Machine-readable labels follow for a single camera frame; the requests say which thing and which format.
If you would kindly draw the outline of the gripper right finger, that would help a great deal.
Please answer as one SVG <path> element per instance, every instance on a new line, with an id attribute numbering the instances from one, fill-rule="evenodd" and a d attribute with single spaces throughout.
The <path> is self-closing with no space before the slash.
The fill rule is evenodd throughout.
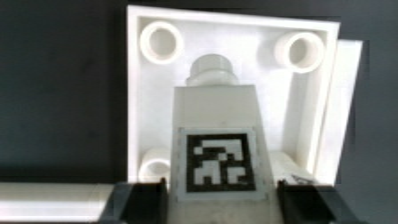
<path id="1" fill-rule="evenodd" d="M 368 224 L 329 185 L 277 182 L 277 198 L 284 224 Z"/>

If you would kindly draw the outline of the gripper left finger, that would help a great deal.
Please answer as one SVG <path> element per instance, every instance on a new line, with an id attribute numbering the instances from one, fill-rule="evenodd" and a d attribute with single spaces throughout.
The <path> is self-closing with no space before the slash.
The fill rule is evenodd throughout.
<path id="1" fill-rule="evenodd" d="M 119 183 L 114 187 L 101 224 L 167 224 L 167 182 Z"/>

